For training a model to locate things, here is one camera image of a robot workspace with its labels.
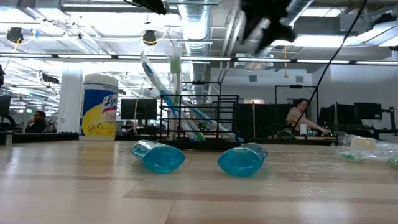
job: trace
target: ceiling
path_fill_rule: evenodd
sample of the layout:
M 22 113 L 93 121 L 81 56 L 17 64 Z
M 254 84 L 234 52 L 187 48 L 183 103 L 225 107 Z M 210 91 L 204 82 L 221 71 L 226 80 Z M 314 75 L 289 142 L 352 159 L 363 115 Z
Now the ceiling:
M 173 2 L 169 1 L 170 8 L 174 8 Z M 208 44 L 211 56 L 220 56 L 223 44 L 231 22 L 235 0 L 207 1 L 212 3 L 210 38 Z M 344 21 L 356 13 L 362 1 L 337 1 L 337 0 L 315 0 L 303 13 L 295 25 L 294 30 L 302 35 L 344 35 L 342 32 Z M 122 0 L 65 0 L 64 6 L 69 4 L 123 4 Z M 356 34 L 365 32 L 371 26 L 370 21 L 381 13 L 388 10 L 394 12 L 397 2 L 395 0 L 368 1 L 366 13 L 358 21 Z M 19 10 L 17 8 L 5 7 L 0 3 L 0 46 L 1 52 L 42 53 L 42 54 L 112 54 L 112 55 L 139 55 L 143 50 L 149 55 L 168 55 L 172 46 L 179 45 L 184 48 L 186 41 L 183 37 L 181 18 L 178 14 L 167 14 L 159 16 L 154 13 L 116 13 L 100 12 L 100 8 L 65 7 L 64 12 L 57 5 L 38 7 L 37 9 Z M 234 27 L 231 33 L 237 31 L 241 37 L 244 23 L 239 24 L 232 21 Z M 11 27 L 23 28 L 24 41 L 14 44 L 6 39 L 6 34 Z M 155 30 L 158 43 L 153 48 L 146 47 L 142 43 L 142 35 L 145 30 Z M 245 45 L 238 41 L 232 41 L 231 55 L 249 55 L 256 47 L 261 30 L 258 29 Z M 273 48 L 271 54 L 274 58 L 311 58 L 329 59 L 335 52 L 336 47 L 298 47 L 287 46 Z M 356 46 L 345 47 L 341 50 L 338 58 L 347 60 L 383 60 L 391 56 L 387 47 L 378 46 Z M 6 68 L 5 82 L 9 85 L 37 86 L 48 85 L 38 78 L 41 73 L 46 73 L 62 82 L 63 62 L 54 60 L 24 60 L 0 58 L 0 64 Z M 155 65 L 160 71 L 160 76 L 168 83 L 169 66 L 165 63 Z M 212 63 L 212 67 L 219 67 L 218 63 Z M 137 94 L 137 89 L 143 81 L 143 71 L 138 63 L 126 62 L 83 62 L 85 74 L 103 73 L 112 75 L 121 81 L 121 88 L 131 88 L 132 96 Z M 284 68 L 284 64 L 275 64 L 275 69 Z M 289 65 L 292 69 L 306 69 L 311 72 L 314 65 Z M 129 78 L 123 78 L 128 72 Z M 190 81 L 192 71 L 189 65 L 183 66 L 183 79 Z M 53 88 L 37 89 L 50 96 L 59 94 L 59 85 Z M 22 94 L 23 91 L 14 91 L 14 94 Z

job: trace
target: black metal rack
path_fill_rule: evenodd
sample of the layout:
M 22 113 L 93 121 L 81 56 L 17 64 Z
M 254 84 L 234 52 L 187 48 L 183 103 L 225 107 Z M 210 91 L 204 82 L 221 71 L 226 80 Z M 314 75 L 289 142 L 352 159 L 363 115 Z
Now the black metal rack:
M 168 96 L 171 98 L 179 97 L 179 104 L 178 106 L 168 106 L 165 103 L 164 97 Z M 198 105 L 198 106 L 185 106 L 182 104 L 182 100 L 185 97 L 189 98 L 203 98 L 203 97 L 214 97 L 216 98 L 216 101 L 213 101 L 209 106 L 204 106 L 204 105 Z M 237 122 L 237 112 L 238 112 L 238 100 L 239 96 L 238 95 L 161 95 L 160 96 L 160 109 L 162 111 L 169 111 L 170 109 L 177 110 L 178 111 L 178 118 L 165 118 L 162 116 L 162 113 L 160 113 L 160 123 L 163 124 L 164 121 L 167 123 L 165 127 L 161 128 L 159 137 L 160 140 L 164 140 L 164 137 L 170 136 L 170 133 L 177 133 L 177 140 L 184 140 L 187 138 L 186 133 L 187 132 L 192 132 L 192 133 L 197 133 L 197 132 L 202 132 L 204 135 L 207 135 L 210 138 L 215 138 L 215 139 L 220 139 L 221 133 L 234 133 L 236 136 L 236 130 L 234 128 L 231 128 L 230 131 L 221 131 L 219 128 L 219 124 L 236 124 Z M 192 118 L 192 109 L 211 109 L 215 110 L 215 117 L 214 118 Z M 188 118 L 183 118 L 181 114 L 184 113 L 188 116 Z M 227 115 L 228 118 L 224 118 L 223 114 L 229 114 Z M 215 131 L 184 131 L 181 128 L 177 128 L 177 130 L 170 130 L 169 128 L 169 121 L 171 120 L 177 120 L 178 123 L 180 124 L 181 121 L 183 120 L 192 120 L 192 121 L 209 121 L 213 120 L 217 123 L 217 130 Z

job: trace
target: lysol wipes container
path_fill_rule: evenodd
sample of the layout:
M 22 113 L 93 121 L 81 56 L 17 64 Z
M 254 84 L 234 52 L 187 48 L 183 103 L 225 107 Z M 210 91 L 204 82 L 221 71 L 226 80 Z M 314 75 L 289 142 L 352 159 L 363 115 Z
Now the lysol wipes container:
M 118 83 L 117 79 L 107 75 L 85 76 L 80 140 L 113 141 L 115 139 Z

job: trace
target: table surface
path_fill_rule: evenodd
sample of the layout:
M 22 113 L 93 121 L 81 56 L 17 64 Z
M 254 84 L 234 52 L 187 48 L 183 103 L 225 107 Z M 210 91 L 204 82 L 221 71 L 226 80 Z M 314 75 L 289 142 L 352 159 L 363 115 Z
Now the table surface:
M 0 223 L 398 223 L 398 169 L 354 163 L 325 146 L 265 146 L 251 178 L 219 153 L 185 151 L 171 174 L 130 155 L 133 142 L 0 147 Z

